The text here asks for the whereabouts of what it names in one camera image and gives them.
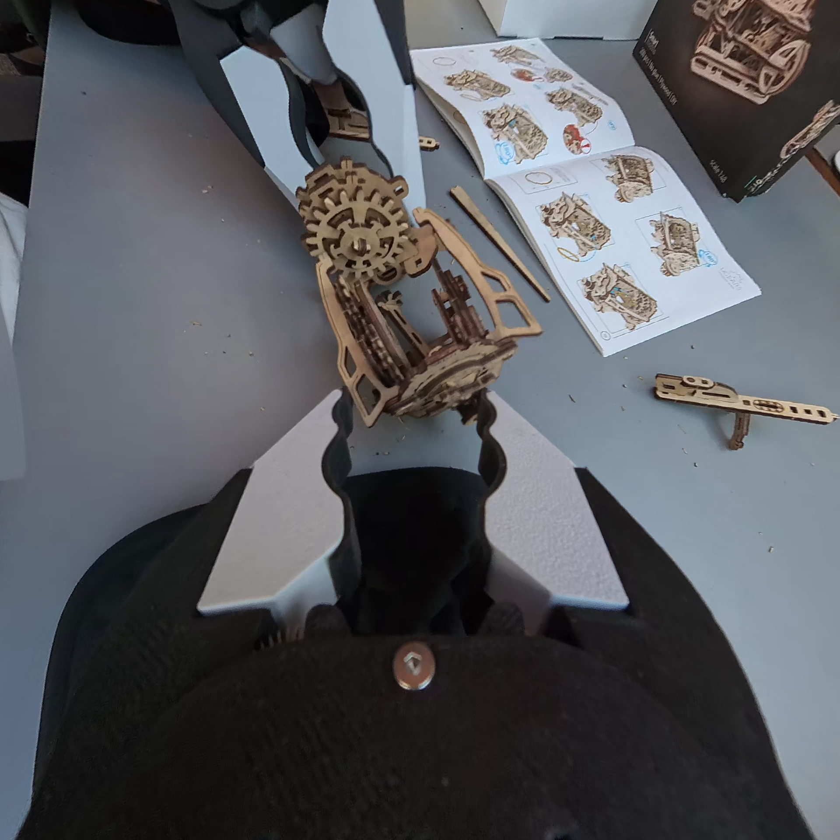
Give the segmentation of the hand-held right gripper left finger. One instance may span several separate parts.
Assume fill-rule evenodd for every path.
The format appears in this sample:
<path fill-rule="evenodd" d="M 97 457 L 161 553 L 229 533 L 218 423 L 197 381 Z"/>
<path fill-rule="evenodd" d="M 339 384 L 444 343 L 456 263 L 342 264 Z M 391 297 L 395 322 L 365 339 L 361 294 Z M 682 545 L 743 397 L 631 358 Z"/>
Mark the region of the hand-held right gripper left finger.
<path fill-rule="evenodd" d="M 197 609 L 307 615 L 350 599 L 361 551 L 350 499 L 353 403 L 333 391 L 253 464 Z"/>

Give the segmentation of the grey desk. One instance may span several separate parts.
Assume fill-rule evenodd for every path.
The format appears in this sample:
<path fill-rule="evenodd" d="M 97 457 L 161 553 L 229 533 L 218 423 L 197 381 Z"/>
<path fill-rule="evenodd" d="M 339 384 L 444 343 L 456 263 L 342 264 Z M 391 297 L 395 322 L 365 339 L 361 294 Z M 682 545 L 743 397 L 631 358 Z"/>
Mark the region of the grey desk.
<path fill-rule="evenodd" d="M 211 498 L 340 381 L 299 218 L 176 49 L 56 7 L 14 354 L 27 470 L 2 484 L 2 838 L 27 809 L 67 598 L 124 535 Z M 752 682 L 812 831 L 838 838 L 838 423 L 663 404 L 656 373 L 838 412 L 838 198 L 808 161 L 733 203 L 622 42 L 551 41 L 671 163 L 762 296 L 608 359 L 561 296 L 500 395 L 677 562 Z"/>

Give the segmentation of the white box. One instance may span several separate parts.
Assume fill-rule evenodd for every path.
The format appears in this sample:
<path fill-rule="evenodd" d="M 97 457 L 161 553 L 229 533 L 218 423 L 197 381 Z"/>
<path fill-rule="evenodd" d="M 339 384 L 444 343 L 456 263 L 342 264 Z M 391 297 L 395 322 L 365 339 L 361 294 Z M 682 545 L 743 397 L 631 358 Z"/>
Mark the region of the white box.
<path fill-rule="evenodd" d="M 656 1 L 480 1 L 501 37 L 635 40 Z"/>

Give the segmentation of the long perforated wooden strip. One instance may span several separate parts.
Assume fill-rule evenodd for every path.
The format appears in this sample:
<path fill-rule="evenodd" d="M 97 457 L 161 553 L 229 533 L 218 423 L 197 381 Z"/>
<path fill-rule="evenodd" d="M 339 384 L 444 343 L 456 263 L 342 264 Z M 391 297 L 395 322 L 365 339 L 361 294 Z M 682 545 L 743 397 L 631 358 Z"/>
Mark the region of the long perforated wooden strip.
<path fill-rule="evenodd" d="M 368 117 L 347 98 L 341 80 L 336 80 L 328 86 L 316 81 L 311 85 L 327 114 L 329 136 L 344 140 L 371 141 Z"/>

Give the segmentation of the pointed wooden stick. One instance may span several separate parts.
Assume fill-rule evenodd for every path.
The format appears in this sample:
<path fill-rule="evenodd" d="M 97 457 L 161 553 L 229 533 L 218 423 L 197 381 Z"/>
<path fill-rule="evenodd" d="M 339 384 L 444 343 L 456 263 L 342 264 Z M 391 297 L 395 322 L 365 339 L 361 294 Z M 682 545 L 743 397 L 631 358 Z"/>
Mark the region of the pointed wooden stick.
<path fill-rule="evenodd" d="M 546 302 L 551 301 L 551 296 L 547 290 L 539 283 L 537 278 L 533 275 L 531 270 L 525 265 L 519 255 L 513 250 L 506 239 L 502 237 L 499 231 L 491 223 L 489 218 L 482 213 L 477 204 L 468 195 L 466 190 L 454 185 L 449 188 L 449 194 L 454 198 L 456 203 L 464 210 L 470 219 L 481 229 L 481 231 L 488 237 L 488 239 L 496 246 L 499 251 L 507 258 L 507 260 L 517 269 L 519 274 L 528 282 L 532 289 L 534 289 Z"/>

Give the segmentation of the open instruction booklet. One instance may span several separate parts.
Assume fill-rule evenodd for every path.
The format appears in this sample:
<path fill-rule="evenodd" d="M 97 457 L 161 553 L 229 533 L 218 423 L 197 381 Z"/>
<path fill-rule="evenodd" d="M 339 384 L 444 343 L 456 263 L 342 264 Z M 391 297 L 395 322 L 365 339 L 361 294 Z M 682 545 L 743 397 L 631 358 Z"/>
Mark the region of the open instruction booklet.
<path fill-rule="evenodd" d="M 603 356 L 761 294 L 618 103 L 542 40 L 411 59 Z"/>

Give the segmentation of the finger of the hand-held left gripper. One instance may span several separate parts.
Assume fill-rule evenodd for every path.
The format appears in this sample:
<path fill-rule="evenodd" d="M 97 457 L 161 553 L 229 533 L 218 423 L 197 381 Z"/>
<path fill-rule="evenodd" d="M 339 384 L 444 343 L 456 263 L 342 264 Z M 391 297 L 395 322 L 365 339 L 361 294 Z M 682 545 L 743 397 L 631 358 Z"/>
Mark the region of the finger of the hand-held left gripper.
<path fill-rule="evenodd" d="M 313 153 L 300 88 L 288 68 L 242 45 L 220 65 L 253 137 L 262 168 L 289 203 L 322 163 Z"/>
<path fill-rule="evenodd" d="M 329 1 L 322 39 L 332 63 L 364 100 L 371 143 L 391 176 L 407 183 L 405 204 L 422 202 L 413 69 L 403 1 Z"/>

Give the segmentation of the wooden mechanical gear model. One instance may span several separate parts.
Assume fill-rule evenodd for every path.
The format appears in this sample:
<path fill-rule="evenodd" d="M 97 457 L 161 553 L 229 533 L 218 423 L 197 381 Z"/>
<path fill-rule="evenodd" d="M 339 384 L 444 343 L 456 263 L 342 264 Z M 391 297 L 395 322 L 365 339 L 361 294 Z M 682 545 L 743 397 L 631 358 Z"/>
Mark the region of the wooden mechanical gear model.
<path fill-rule="evenodd" d="M 322 304 L 338 344 L 343 384 L 372 427 L 382 414 L 474 424 L 484 391 L 542 328 L 509 278 L 483 262 L 447 219 L 404 200 L 408 184 L 343 157 L 297 190 L 302 243 L 316 260 Z M 425 339 L 395 289 L 433 270 L 443 333 Z"/>

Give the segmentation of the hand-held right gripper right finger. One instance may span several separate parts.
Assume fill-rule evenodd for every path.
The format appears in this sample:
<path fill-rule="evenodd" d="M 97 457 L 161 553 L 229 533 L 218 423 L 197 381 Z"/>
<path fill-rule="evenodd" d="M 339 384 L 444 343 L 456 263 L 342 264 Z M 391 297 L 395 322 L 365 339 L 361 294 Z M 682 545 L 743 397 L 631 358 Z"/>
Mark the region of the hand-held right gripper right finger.
<path fill-rule="evenodd" d="M 526 634 L 543 630 L 555 606 L 627 608 L 572 461 L 493 392 L 480 396 L 477 432 L 488 596 L 515 604 Z"/>

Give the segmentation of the black product box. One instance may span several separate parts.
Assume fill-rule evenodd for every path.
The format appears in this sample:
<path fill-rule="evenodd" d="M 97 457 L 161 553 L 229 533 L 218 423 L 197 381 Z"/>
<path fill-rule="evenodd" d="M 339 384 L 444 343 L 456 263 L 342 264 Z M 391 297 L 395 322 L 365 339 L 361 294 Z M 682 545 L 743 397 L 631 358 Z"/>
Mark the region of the black product box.
<path fill-rule="evenodd" d="M 661 1 L 633 54 L 735 202 L 767 192 L 838 122 L 838 1 Z"/>

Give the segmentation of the person's white shirt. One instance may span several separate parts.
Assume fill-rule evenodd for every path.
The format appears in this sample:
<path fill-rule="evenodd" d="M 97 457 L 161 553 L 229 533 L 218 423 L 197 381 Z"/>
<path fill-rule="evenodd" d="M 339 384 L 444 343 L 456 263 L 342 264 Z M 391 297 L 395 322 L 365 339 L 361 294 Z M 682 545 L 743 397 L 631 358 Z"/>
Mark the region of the person's white shirt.
<path fill-rule="evenodd" d="M 13 342 L 27 212 L 24 204 L 1 194 L 1 481 L 20 478 L 26 466 Z"/>

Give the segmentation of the wooden strip with cross peg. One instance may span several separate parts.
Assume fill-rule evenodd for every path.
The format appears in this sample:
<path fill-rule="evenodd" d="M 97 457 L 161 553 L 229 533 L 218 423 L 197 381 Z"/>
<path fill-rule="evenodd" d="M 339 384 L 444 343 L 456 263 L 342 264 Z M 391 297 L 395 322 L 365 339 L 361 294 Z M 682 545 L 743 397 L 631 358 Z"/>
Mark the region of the wooden strip with cross peg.
<path fill-rule="evenodd" d="M 816 425 L 832 424 L 838 419 L 837 414 L 824 406 L 743 395 L 729 385 L 699 376 L 657 374 L 654 394 L 657 399 L 666 402 L 702 406 L 733 414 L 734 427 L 728 441 L 728 448 L 733 451 L 743 448 L 753 416 Z"/>

